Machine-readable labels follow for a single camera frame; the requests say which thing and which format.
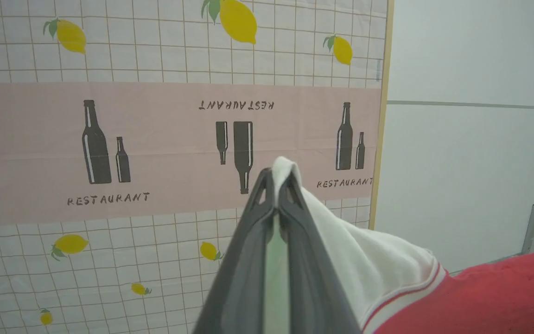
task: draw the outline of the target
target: yellow border strip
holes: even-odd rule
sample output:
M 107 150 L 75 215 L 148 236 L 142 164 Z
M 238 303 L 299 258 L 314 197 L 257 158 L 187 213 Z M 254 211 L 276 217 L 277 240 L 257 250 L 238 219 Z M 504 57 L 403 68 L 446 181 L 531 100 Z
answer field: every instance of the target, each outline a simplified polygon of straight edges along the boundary
M 393 16 L 394 16 L 394 0 L 388 0 L 386 10 L 386 35 L 384 36 L 384 63 L 382 67 L 382 93 L 380 95 L 380 119 L 378 142 L 376 144 L 375 157 L 375 176 L 372 185 L 372 201 L 370 203 L 370 222 L 369 228 L 375 228 L 376 206 L 378 204 L 378 188 L 380 181 L 380 161 L 382 157 L 382 141 L 384 134 L 384 120 L 386 119 L 386 102 L 388 99 L 388 70 L 390 68 L 390 49 L 393 37 Z

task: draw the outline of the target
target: bottle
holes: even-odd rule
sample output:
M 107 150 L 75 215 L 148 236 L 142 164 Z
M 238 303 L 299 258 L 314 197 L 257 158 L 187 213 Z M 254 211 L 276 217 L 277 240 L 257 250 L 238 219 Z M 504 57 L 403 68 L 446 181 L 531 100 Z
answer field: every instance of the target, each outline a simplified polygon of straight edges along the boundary
M 360 132 L 360 142 L 356 148 L 356 169 L 364 169 L 364 154 L 366 146 L 364 146 L 364 133 Z
M 234 122 L 234 165 L 240 177 L 240 194 L 248 194 L 248 174 L 253 167 L 252 122 Z
M 343 117 L 337 130 L 337 150 L 335 151 L 335 169 L 351 169 L 352 137 L 354 131 L 350 123 L 350 103 L 343 103 Z
M 131 170 L 129 169 L 129 156 L 123 146 L 123 137 L 117 137 L 117 175 L 119 182 L 131 182 Z
M 83 129 L 82 145 L 85 166 L 88 170 L 90 184 L 110 183 L 110 160 L 106 137 L 98 126 L 94 100 L 83 100 L 85 113 L 85 129 Z
M 226 150 L 228 150 L 228 122 L 216 122 L 216 144 L 220 152 L 220 165 L 225 165 Z

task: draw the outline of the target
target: lemon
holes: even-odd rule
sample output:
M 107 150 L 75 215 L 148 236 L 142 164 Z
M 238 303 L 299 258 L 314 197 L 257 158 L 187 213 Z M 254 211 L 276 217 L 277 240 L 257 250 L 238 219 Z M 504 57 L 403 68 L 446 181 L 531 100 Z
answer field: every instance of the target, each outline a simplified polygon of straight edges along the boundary
M 255 44 L 257 20 L 253 12 L 237 0 L 220 0 L 220 20 L 228 35 L 238 42 Z
M 333 35 L 324 39 L 323 46 L 325 43 L 327 43 L 329 51 L 331 51 L 331 48 L 333 48 L 333 55 L 338 62 L 345 65 L 349 65 L 351 63 L 351 59 L 354 56 L 354 51 L 351 49 L 351 45 L 347 40 Z
M 53 322 L 53 315 L 46 308 L 40 309 L 40 322 L 43 325 L 50 325 Z
M 77 254 L 89 244 L 89 241 L 83 239 L 81 235 L 67 234 L 55 241 L 53 249 L 51 249 L 51 256 L 59 261 L 57 257 L 66 257 L 66 254 Z
M 57 40 L 65 49 L 85 54 L 85 34 L 75 23 L 65 19 L 53 19 L 53 21 L 48 21 L 44 24 L 43 34 L 47 27 L 51 37 L 57 33 Z
M 144 286 L 139 284 L 139 283 L 132 283 L 131 284 L 131 291 L 133 291 L 136 294 L 141 295 L 141 296 L 148 295 L 148 294 L 152 293 L 151 289 L 144 288 Z
M 207 258 L 208 260 L 220 260 L 220 258 L 223 258 L 224 256 L 216 250 L 216 246 L 210 243 L 203 242 L 201 243 L 201 247 L 199 247 L 199 251 L 201 251 L 201 255 L 204 258 Z

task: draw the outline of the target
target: lemon print tablecloth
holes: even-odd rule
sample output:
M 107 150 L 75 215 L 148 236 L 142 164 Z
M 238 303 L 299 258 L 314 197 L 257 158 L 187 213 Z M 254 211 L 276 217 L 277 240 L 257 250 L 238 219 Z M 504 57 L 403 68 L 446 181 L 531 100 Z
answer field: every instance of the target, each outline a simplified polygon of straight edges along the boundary
M 386 0 L 0 0 L 0 83 L 379 89 L 386 8 Z M 326 204 L 368 226 L 369 197 Z M 0 222 L 0 333 L 191 333 L 241 212 Z

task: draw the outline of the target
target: red cloth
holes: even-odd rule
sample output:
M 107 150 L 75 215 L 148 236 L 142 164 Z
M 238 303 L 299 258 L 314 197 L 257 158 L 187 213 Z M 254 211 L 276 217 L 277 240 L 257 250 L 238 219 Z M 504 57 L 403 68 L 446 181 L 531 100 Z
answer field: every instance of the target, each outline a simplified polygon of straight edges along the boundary
M 534 334 L 534 253 L 446 276 L 377 334 Z

